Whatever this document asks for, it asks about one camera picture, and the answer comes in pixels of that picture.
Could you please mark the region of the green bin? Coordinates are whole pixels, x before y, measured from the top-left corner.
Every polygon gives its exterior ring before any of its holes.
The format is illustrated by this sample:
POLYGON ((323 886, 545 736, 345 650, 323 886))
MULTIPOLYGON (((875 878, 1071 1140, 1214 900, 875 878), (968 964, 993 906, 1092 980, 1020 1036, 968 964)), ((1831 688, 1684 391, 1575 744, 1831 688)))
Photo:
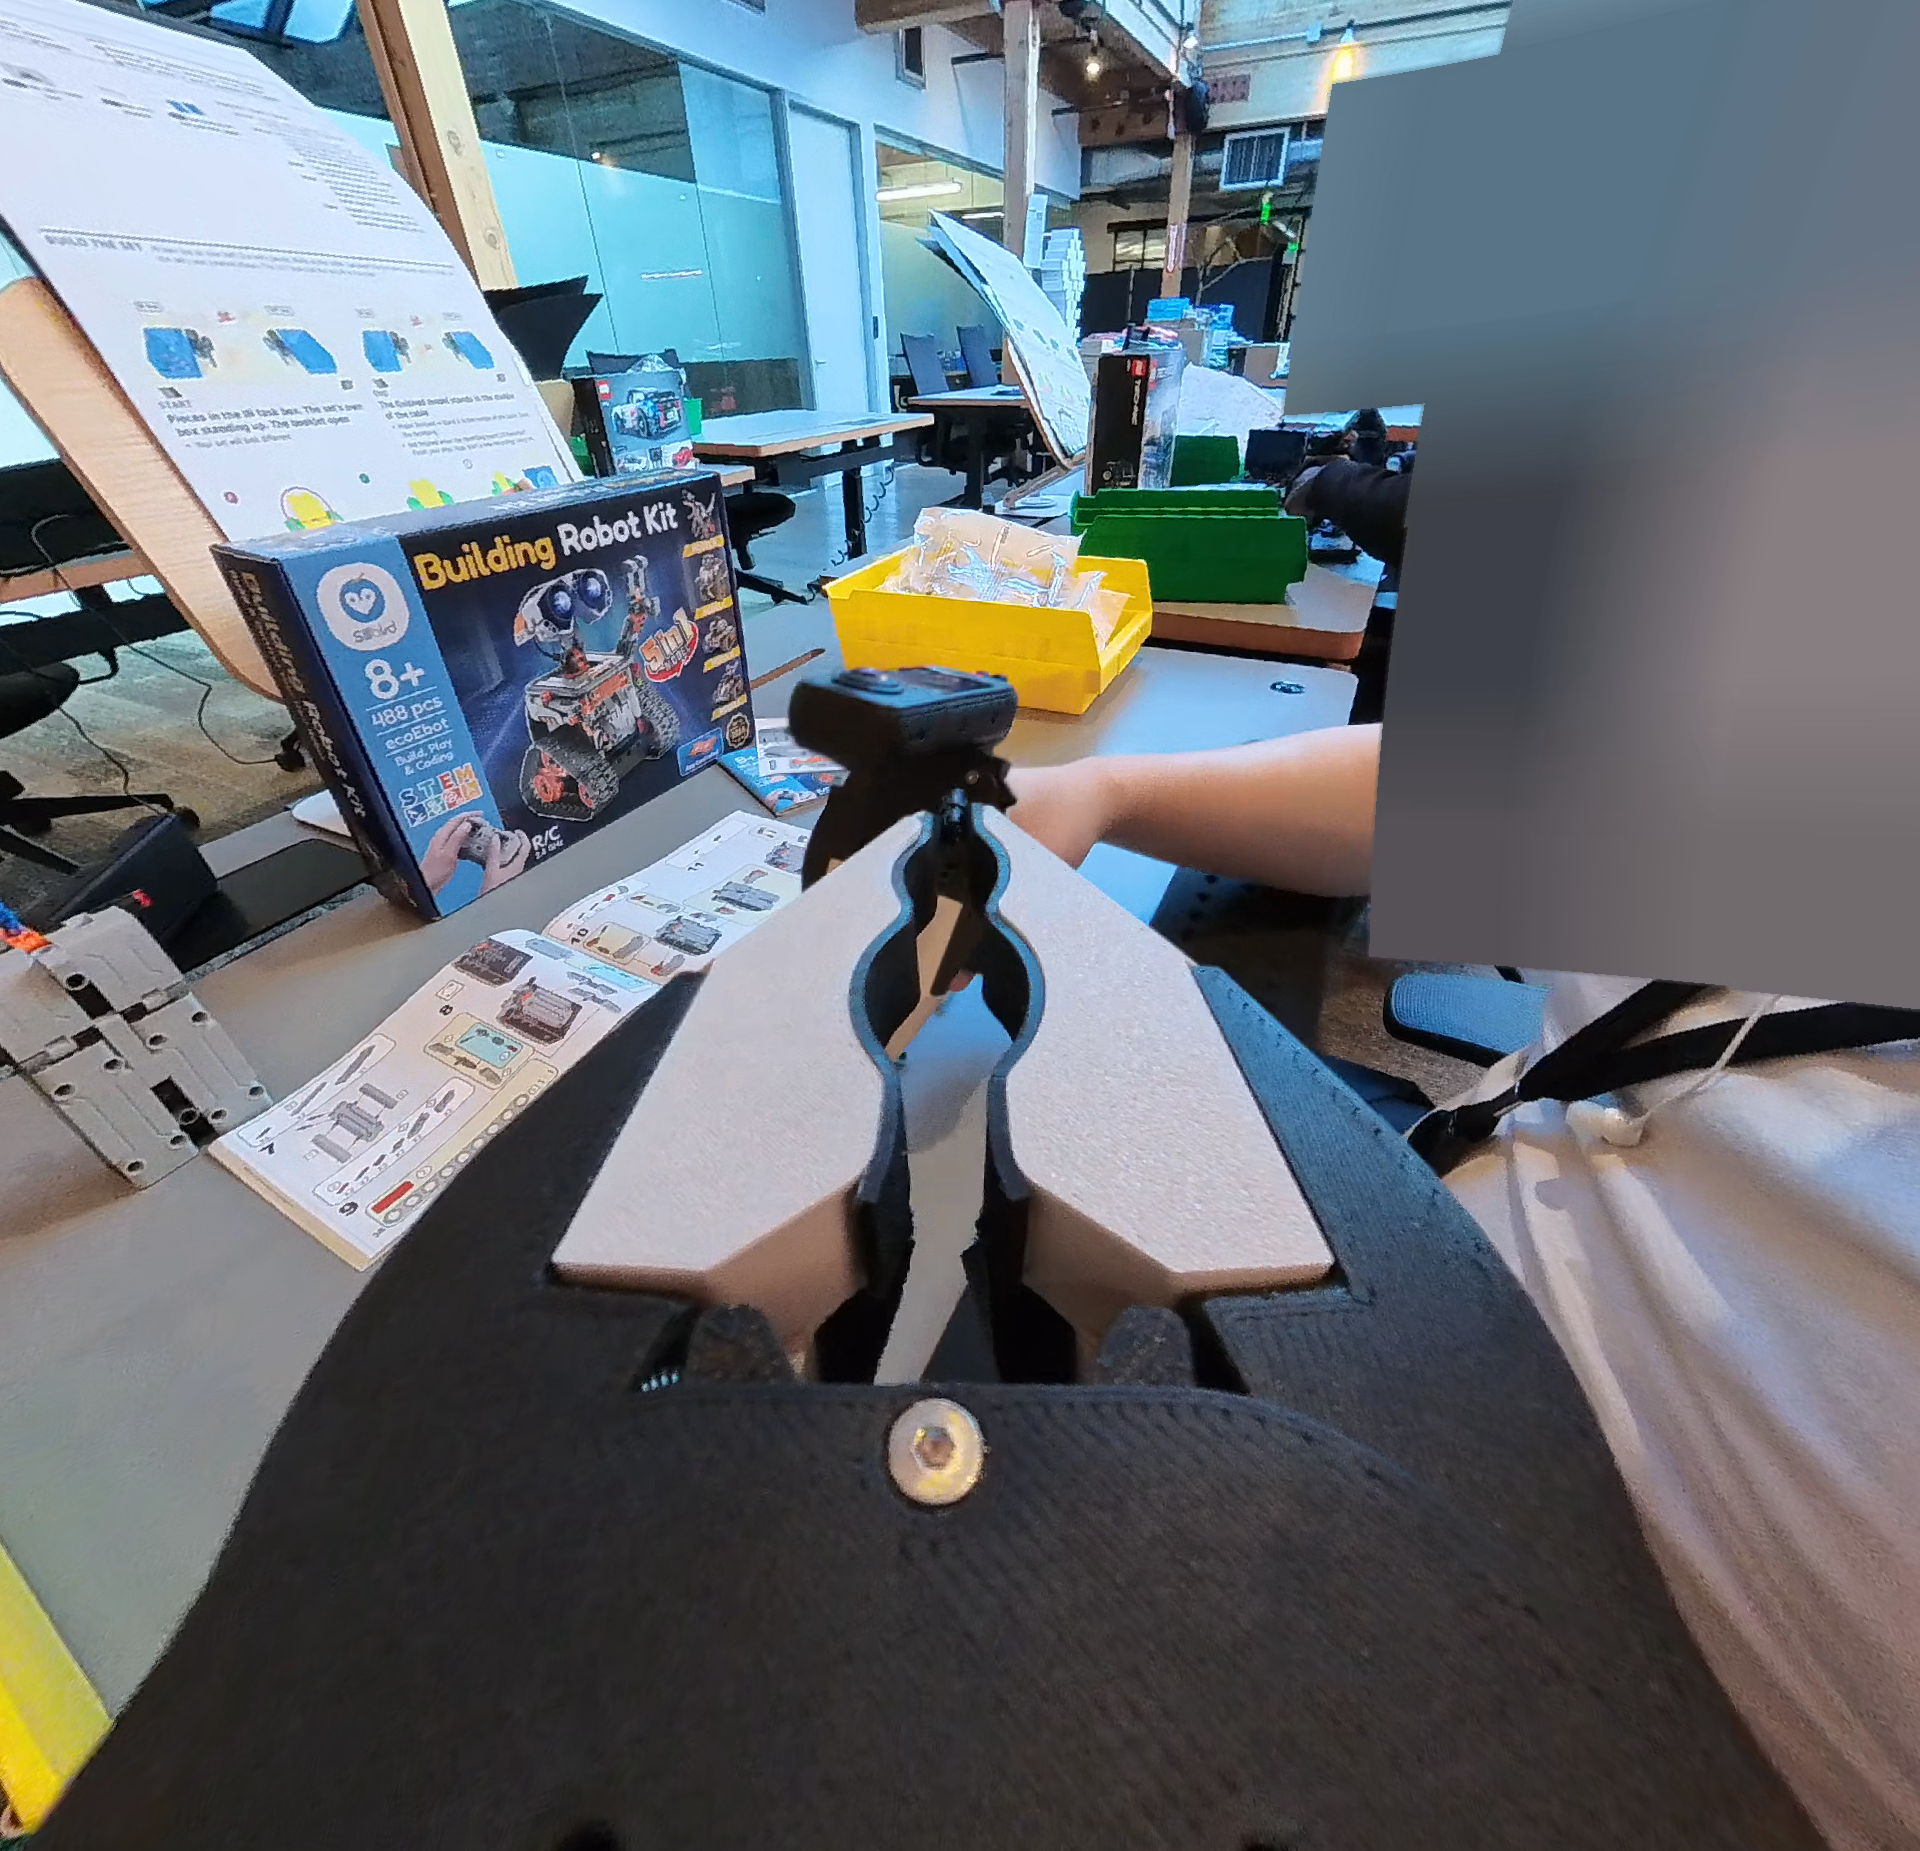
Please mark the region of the green bin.
POLYGON ((1099 561, 1139 561, 1156 605, 1278 607, 1308 569, 1308 523, 1270 489, 1101 491, 1069 529, 1099 561))

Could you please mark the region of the white instruction poster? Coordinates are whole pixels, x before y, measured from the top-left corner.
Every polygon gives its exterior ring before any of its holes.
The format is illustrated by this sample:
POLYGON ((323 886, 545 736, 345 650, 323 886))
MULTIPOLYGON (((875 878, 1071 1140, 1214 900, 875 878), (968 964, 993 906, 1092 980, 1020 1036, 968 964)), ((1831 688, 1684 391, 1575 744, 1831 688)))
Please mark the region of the white instruction poster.
POLYGON ((2 0, 2 213, 229 541, 577 481, 438 223, 247 53, 2 0))

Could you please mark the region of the car model kit box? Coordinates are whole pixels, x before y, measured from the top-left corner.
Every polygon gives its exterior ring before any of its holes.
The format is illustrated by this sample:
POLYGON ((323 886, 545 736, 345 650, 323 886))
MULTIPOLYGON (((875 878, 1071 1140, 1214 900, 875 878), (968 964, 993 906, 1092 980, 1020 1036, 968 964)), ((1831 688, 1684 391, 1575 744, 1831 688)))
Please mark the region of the car model kit box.
POLYGON ((673 353, 589 355, 581 427, 598 477, 685 473, 695 465, 685 377, 673 353))

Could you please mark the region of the blue robot kit box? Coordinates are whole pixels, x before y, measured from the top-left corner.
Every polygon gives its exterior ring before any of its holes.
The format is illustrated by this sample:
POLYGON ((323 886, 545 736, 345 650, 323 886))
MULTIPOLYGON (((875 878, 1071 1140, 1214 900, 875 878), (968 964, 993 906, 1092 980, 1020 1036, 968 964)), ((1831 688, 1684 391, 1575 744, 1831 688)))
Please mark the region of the blue robot kit box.
POLYGON ((211 557, 376 886, 425 920, 756 744, 716 475, 211 557))

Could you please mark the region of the tilted instruction board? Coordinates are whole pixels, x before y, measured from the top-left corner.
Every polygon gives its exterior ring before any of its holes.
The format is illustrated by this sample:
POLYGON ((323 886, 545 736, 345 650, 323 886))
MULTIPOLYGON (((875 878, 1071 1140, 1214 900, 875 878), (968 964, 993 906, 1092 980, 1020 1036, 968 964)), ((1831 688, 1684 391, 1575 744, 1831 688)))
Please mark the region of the tilted instruction board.
POLYGON ((927 217, 941 253, 992 307, 1039 437, 1061 467, 1079 465, 1092 437, 1092 383, 1077 343, 1020 259, 941 213, 927 217))

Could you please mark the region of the grey brick model assembly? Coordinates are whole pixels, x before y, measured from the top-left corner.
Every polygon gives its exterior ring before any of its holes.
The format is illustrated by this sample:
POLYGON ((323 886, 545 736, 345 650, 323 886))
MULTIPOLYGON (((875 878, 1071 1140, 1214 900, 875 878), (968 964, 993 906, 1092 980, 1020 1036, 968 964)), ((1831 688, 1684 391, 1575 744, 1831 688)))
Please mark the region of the grey brick model assembly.
POLYGON ((135 1190, 271 1102, 163 948, 116 906, 50 934, 4 912, 2 1056, 135 1190))

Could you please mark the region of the open instruction booklet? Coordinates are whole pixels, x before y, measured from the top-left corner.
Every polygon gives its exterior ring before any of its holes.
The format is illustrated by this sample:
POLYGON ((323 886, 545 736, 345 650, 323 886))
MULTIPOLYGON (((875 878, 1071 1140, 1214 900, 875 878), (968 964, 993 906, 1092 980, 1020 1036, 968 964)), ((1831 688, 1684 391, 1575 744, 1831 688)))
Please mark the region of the open instruction booklet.
POLYGON ((211 1160, 358 1270, 612 1028, 801 892, 805 834, 734 812, 455 958, 211 1160))

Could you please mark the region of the person's right forearm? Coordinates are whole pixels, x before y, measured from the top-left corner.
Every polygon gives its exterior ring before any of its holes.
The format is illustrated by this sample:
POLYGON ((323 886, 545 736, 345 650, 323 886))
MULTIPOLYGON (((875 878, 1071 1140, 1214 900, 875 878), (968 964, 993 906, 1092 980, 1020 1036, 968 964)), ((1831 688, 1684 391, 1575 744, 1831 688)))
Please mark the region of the person's right forearm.
POLYGON ((1012 818, 1068 866, 1093 846, 1285 894, 1371 888, 1379 726, 1009 772, 1012 818))

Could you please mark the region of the wood-edged neighbouring desk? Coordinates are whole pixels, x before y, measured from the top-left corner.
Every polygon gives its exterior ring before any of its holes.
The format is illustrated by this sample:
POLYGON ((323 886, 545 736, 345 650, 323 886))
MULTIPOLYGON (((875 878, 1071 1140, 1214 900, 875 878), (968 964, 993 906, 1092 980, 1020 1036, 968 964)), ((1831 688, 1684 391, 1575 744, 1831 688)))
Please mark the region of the wood-edged neighbouring desk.
POLYGON ((1292 664, 1356 662, 1383 569, 1370 559, 1333 569, 1308 565, 1281 605, 1154 603, 1156 646, 1246 654, 1292 664))

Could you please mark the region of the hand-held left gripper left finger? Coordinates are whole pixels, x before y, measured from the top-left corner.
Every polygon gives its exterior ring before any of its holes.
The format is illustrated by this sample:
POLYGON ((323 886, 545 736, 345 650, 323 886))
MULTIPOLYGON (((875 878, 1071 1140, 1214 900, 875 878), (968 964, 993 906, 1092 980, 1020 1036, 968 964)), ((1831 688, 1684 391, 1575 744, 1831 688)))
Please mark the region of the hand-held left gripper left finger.
POLYGON ((891 1050, 927 1014, 935 830, 900 818, 695 980, 559 1278, 752 1306, 819 1376, 875 1376, 913 1248, 891 1050))

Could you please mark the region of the black perforated panel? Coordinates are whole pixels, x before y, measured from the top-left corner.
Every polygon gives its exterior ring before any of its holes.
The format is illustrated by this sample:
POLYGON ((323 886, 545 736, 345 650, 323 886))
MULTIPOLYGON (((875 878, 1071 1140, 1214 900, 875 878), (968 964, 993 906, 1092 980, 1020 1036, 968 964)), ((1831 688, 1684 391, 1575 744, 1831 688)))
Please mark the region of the black perforated panel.
POLYGON ((1392 1064, 1379 1006, 1393 970, 1370 960, 1365 900, 1279 894, 1110 846, 1092 850, 1081 876, 1196 964, 1233 976, 1309 1048, 1392 1064))

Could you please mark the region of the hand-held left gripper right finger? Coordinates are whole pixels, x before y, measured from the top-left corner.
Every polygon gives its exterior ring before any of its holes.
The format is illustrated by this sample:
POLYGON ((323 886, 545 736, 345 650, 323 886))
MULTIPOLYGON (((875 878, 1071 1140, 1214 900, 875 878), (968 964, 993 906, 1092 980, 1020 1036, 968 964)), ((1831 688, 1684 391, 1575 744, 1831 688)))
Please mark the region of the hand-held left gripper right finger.
POLYGON ((1071 1382, 1133 1306, 1331 1290, 1331 1246, 1211 1004, 1253 1048, 1285 1036, 1001 812, 974 808, 971 830, 971 964, 1012 1038, 965 1254, 995 1376, 1071 1382))

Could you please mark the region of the black product box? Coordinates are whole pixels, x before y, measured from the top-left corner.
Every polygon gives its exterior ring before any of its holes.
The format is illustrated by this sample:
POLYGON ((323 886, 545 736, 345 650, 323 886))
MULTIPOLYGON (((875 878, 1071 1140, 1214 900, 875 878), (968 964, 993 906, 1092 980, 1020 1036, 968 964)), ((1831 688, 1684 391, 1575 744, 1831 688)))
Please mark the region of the black product box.
POLYGON ((1133 341, 1098 357, 1086 495, 1170 489, 1185 369, 1176 341, 1133 341))

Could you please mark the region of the black charger box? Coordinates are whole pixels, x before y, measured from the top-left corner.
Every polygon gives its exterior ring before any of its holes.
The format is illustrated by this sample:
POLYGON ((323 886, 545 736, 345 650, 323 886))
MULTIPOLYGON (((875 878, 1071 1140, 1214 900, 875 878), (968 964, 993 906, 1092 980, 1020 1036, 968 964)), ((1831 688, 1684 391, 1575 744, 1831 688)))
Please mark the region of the black charger box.
POLYGON ((126 830, 106 862, 54 888, 30 926, 50 936, 82 914, 122 908, 168 948, 217 892, 220 882, 182 816, 154 814, 126 830))

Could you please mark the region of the yellow parts bin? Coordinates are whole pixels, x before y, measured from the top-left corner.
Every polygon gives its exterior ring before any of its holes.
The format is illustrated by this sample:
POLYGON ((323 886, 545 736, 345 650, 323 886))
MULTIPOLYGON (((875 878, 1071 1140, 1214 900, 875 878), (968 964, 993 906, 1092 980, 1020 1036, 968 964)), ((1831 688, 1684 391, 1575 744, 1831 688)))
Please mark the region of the yellow parts bin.
POLYGON ((4 1828, 33 1832, 108 1734, 112 1718, 85 1672, 2 1552, 4 1828))

